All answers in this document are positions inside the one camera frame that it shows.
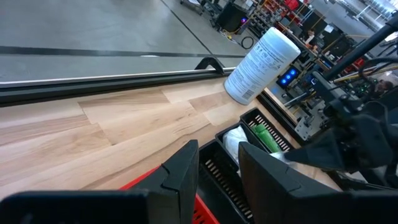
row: black plastic bin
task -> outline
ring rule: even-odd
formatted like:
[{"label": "black plastic bin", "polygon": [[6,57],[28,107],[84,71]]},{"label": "black plastic bin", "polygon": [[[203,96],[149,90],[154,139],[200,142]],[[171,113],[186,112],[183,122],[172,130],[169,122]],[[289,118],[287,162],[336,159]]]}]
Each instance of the black plastic bin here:
[{"label": "black plastic bin", "polygon": [[[216,140],[218,140],[221,143],[221,145],[224,147],[224,149],[225,149],[224,141],[223,141],[224,134],[226,134],[228,131],[230,131],[232,129],[235,129],[235,128],[239,127],[239,125],[242,127],[242,129],[243,129],[244,133],[246,134],[246,137],[247,137],[247,139],[248,139],[250,144],[252,144],[253,146],[257,146],[258,148],[260,148],[260,149],[262,149],[262,150],[264,150],[264,151],[266,151],[268,153],[271,153],[269,149],[267,149],[266,147],[263,146],[263,144],[256,137],[254,132],[250,130],[249,126],[245,125],[243,122],[238,122],[238,123],[230,126],[229,128],[227,128],[227,129],[225,129],[225,130],[223,130],[223,131],[221,131],[221,132],[216,134],[216,136],[215,136]],[[226,150],[226,153],[233,159],[232,155],[227,150]],[[236,164],[236,167],[239,167],[238,163],[235,160],[234,160],[234,162]]]},{"label": "black plastic bin", "polygon": [[[249,128],[254,125],[263,124],[266,129],[271,133],[272,137],[275,139],[280,149],[285,151],[293,150],[294,147],[289,143],[285,137],[275,128],[275,126],[263,115],[258,108],[253,108],[252,110],[244,113],[241,116],[241,122],[247,125]],[[260,141],[264,148],[268,151],[268,147],[260,140],[259,137],[255,135],[255,137]]]},{"label": "black plastic bin", "polygon": [[253,223],[239,167],[217,140],[200,148],[198,194],[220,223]]}]

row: concrete floor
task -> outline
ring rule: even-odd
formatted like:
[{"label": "concrete floor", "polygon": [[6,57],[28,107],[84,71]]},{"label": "concrete floor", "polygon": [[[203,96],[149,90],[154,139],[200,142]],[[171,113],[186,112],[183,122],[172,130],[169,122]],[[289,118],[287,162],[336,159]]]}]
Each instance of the concrete floor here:
[{"label": "concrete floor", "polygon": [[[209,18],[179,0],[3,0],[0,46],[245,56]],[[219,59],[227,67],[241,61]],[[0,54],[0,81],[191,70],[200,60]]]}]

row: green bottle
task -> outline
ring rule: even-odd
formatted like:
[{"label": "green bottle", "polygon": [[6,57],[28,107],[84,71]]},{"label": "green bottle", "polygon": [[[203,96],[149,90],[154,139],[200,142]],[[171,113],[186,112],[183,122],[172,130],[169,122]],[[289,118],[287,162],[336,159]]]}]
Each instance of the green bottle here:
[{"label": "green bottle", "polygon": [[272,137],[271,133],[266,129],[266,127],[263,124],[253,126],[252,130],[261,139],[261,141],[271,150],[272,153],[282,152],[282,150],[280,150],[279,145]]}]

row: red crate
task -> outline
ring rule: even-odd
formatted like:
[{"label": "red crate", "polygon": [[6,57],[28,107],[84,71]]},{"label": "red crate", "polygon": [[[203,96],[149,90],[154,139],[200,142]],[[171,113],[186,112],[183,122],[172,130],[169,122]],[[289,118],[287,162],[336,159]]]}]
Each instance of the red crate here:
[{"label": "red crate", "polygon": [[[120,190],[127,190],[136,185],[138,182],[145,179],[149,176],[153,171],[155,171],[158,167],[151,169],[150,171],[142,174],[135,180],[131,181],[130,183],[126,184],[125,186],[121,187]],[[211,211],[207,208],[205,203],[201,200],[198,194],[195,196],[195,207],[193,210],[193,224],[219,224],[217,219],[211,213]]]}]

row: disinfecting wipes container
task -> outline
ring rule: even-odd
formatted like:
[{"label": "disinfecting wipes container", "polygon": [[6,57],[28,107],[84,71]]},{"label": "disinfecting wipes container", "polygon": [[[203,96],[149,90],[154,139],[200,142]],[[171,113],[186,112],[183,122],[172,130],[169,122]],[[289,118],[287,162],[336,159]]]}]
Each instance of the disinfecting wipes container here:
[{"label": "disinfecting wipes container", "polygon": [[225,90],[237,102],[248,105],[300,53],[289,38],[271,27],[229,75]]}]

